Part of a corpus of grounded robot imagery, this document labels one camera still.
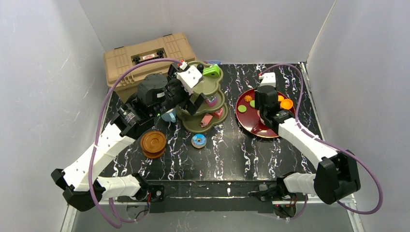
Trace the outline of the pink swirl roll cake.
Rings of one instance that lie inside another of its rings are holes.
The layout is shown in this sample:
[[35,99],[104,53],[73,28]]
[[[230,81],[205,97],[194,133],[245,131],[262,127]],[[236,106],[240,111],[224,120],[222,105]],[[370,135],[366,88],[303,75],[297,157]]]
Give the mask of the pink swirl roll cake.
[[202,118],[202,120],[201,120],[201,122],[200,122],[201,128],[207,127],[208,124],[210,123],[210,121],[212,120],[212,118],[213,118],[213,116],[212,116],[211,114],[206,113],[206,114],[203,116],[203,118]]

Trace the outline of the green three-tier serving stand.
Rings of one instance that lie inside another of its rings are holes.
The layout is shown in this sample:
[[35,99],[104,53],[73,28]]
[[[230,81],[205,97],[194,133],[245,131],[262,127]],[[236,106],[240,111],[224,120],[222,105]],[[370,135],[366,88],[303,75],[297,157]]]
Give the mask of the green three-tier serving stand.
[[194,102],[203,93],[205,100],[194,115],[190,115],[187,110],[177,106],[176,116],[182,121],[186,130],[192,133],[206,133],[227,117],[228,107],[221,90],[223,71],[218,65],[210,65],[201,61],[191,61],[189,65],[201,65],[204,67],[203,73],[208,73],[193,88],[193,96],[190,98]]

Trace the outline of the purple frosted cake slice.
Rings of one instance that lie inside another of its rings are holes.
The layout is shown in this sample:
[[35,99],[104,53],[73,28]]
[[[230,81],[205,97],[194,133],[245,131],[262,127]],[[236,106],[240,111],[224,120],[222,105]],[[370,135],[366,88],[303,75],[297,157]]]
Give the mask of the purple frosted cake slice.
[[208,107],[210,107],[210,108],[214,107],[218,103],[218,97],[216,97],[216,96],[208,97],[206,99],[206,103],[207,103]]

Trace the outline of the pink sprinkled cake slice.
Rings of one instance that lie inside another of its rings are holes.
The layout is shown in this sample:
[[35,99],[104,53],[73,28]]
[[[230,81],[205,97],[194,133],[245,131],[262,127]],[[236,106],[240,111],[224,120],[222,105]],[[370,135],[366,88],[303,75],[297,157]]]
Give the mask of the pink sprinkled cake slice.
[[214,116],[220,118],[223,115],[223,108],[220,108],[218,111],[214,112]]

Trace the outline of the blue frosted donut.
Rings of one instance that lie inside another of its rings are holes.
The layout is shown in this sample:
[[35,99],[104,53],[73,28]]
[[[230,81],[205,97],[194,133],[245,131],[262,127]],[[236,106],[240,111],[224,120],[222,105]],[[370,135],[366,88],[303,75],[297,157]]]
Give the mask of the blue frosted donut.
[[203,134],[195,134],[191,139],[191,144],[197,149],[201,149],[206,146],[207,138]]

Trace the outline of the green cube sweet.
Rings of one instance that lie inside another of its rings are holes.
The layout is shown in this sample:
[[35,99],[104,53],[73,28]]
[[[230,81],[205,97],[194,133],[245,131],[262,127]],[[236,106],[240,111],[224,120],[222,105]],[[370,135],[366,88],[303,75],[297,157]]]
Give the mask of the green cube sweet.
[[203,76],[220,77],[220,67],[218,64],[213,64],[203,69]]

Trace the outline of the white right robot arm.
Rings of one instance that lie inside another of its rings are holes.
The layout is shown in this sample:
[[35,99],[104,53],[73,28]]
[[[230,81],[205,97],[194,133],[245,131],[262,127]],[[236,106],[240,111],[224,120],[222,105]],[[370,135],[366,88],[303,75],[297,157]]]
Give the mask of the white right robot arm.
[[269,129],[295,146],[316,167],[315,174],[289,173],[277,178],[278,193],[316,195],[332,204],[360,190],[356,161],[321,143],[317,135],[296,121],[292,112],[282,109],[273,86],[256,88],[255,108]]

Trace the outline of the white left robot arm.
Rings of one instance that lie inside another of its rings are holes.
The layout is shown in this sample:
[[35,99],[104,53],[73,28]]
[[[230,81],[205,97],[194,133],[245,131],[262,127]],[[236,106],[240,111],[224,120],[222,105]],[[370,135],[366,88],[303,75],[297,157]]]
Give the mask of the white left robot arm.
[[143,197],[149,183],[139,174],[124,177],[101,177],[101,172],[126,147],[151,129],[156,117],[176,106],[195,114],[205,95],[190,98],[202,74],[178,73],[176,76],[150,74],[138,85],[137,91],[114,114],[97,139],[75,162],[65,169],[55,169],[51,177],[63,190],[66,202],[84,212],[102,199],[119,196]]

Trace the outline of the orange flower cookie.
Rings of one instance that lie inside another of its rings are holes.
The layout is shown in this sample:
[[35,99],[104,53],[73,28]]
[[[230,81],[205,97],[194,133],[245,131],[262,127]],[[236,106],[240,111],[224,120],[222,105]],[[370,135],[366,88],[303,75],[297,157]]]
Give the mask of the orange flower cookie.
[[244,97],[244,101],[246,101],[246,102],[251,102],[252,100],[253,100],[253,97],[250,96],[250,95],[246,95],[246,96]]

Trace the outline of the blue mug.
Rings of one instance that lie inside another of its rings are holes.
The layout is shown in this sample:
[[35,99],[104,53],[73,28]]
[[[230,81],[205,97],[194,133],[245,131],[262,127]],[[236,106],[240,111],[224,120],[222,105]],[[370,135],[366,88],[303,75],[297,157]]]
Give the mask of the blue mug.
[[175,123],[176,122],[176,109],[170,109],[166,113],[161,115],[161,118],[165,122],[171,122]]

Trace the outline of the tan plastic toolbox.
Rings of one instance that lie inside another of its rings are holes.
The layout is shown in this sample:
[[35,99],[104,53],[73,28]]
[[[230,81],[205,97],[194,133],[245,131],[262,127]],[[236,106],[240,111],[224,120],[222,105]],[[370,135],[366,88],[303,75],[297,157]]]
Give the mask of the tan plastic toolbox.
[[[148,42],[118,47],[103,55],[107,85],[112,87],[117,79],[133,66],[160,58],[190,62],[196,60],[196,55],[183,33],[169,34]],[[116,86],[115,93],[122,102],[126,102],[137,91],[139,83],[147,75],[152,73],[166,75],[170,65],[171,62],[156,62],[132,71]]]

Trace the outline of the stacked brown wooden coasters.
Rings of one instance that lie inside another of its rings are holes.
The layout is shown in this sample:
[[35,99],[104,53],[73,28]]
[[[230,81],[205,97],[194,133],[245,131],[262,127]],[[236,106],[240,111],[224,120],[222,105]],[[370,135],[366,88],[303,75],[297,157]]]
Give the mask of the stacked brown wooden coasters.
[[166,142],[166,137],[162,132],[150,131],[142,136],[140,147],[147,158],[156,159],[164,154]]

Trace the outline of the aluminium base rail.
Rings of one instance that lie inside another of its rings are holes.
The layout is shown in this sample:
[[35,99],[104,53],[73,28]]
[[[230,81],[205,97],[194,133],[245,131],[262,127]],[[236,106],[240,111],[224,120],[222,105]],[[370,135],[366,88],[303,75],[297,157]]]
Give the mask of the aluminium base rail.
[[146,205],[144,213],[179,211],[259,211],[266,213],[270,207],[280,218],[295,219],[297,202],[307,202],[309,196],[317,196],[325,204],[333,204],[360,189],[359,180],[325,181],[308,175],[303,186],[294,176],[275,181],[146,181],[138,175],[124,177],[98,177],[85,191],[69,185],[63,177],[54,178],[63,190],[66,202],[85,212],[108,200],[115,220],[103,214],[114,228],[121,228],[121,218],[114,206],[114,198],[121,202],[137,201]]

